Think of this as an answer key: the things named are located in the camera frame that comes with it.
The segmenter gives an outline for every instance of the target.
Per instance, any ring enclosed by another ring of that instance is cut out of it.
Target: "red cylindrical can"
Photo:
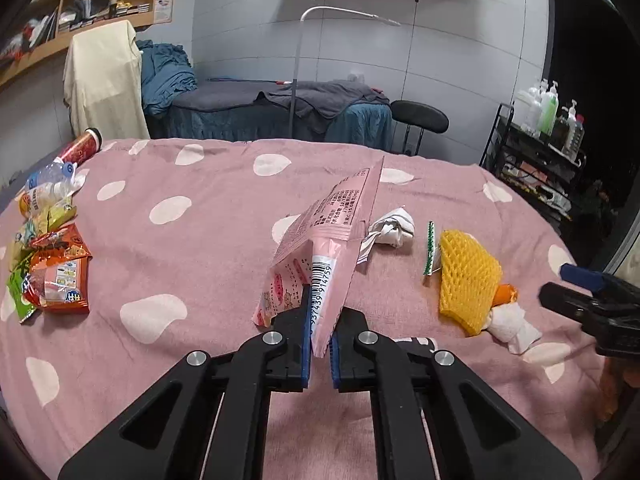
[[[62,162],[77,162],[78,166],[94,156],[102,146],[102,136],[97,128],[87,128],[76,140],[66,145],[58,155]]]

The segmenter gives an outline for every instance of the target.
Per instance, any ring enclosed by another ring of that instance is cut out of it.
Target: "polka dot tablecloth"
[[[416,237],[397,250],[376,245],[356,268],[346,305],[377,332],[429,337],[453,351],[592,478],[602,361],[576,323],[538,303],[540,286],[559,282],[559,267],[571,261],[551,227],[477,166],[296,140],[118,140],[82,166],[86,183],[74,201],[94,254],[91,313],[43,314],[21,326],[0,290],[0,385],[44,471],[55,478],[191,350],[219,355],[254,336],[251,316],[286,229],[382,156],[372,218],[404,206]],[[438,283],[422,284],[429,220],[438,232],[471,234],[499,259],[503,282],[518,288],[527,320],[543,333],[534,348],[512,355],[489,334],[465,338],[438,316]],[[4,246],[20,222],[16,203],[0,216],[2,288]],[[314,359],[307,391],[273,395],[265,456],[265,479],[375,478],[368,396],[338,394],[328,359]]]

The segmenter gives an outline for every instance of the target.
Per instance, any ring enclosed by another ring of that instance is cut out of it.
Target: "black stool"
[[[412,126],[420,128],[420,137],[418,145],[415,147],[414,155],[420,150],[422,142],[422,134],[425,130],[429,130],[434,134],[443,134],[449,128],[449,119],[437,108],[414,101],[393,101],[391,103],[391,116],[399,123],[406,124],[406,132],[404,133],[404,142],[402,143],[402,153],[411,155],[406,149],[406,140],[409,137],[409,129]]]

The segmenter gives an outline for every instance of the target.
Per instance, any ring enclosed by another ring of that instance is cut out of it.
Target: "lamp pole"
[[[300,68],[300,51],[302,50],[302,37],[304,35],[304,27],[305,27],[305,18],[310,12],[318,9],[327,9],[327,10],[339,10],[340,12],[348,12],[349,14],[357,14],[358,16],[365,16],[366,18],[372,18],[382,23],[386,23],[387,25],[392,25],[394,27],[400,27],[400,23],[395,22],[394,20],[390,20],[388,18],[383,18],[382,16],[378,16],[377,14],[369,14],[368,12],[360,12],[359,10],[351,10],[351,9],[341,9],[340,7],[328,7],[328,6],[317,6],[311,7],[310,9],[305,10],[300,16],[300,26],[298,27],[298,45],[296,46],[296,63],[293,67],[293,81],[291,82],[291,102],[289,104],[289,138],[293,138],[293,116],[296,111],[296,89],[298,88],[298,70]]]

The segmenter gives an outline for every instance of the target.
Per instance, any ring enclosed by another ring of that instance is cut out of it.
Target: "metal bolt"
[[[365,330],[358,334],[358,341],[364,345],[373,345],[378,342],[378,334],[371,330]]]
[[[447,352],[446,350],[437,352],[433,358],[436,359],[436,362],[440,366],[451,366],[453,364],[453,361],[456,360],[455,357],[453,357],[453,354],[451,352]]]
[[[189,355],[187,355],[187,362],[191,366],[200,366],[206,360],[207,360],[207,355],[204,352],[201,352],[200,350],[196,350],[195,352],[191,352]]]
[[[267,332],[262,336],[262,340],[267,343],[267,345],[277,345],[282,341],[282,334],[280,332]]]

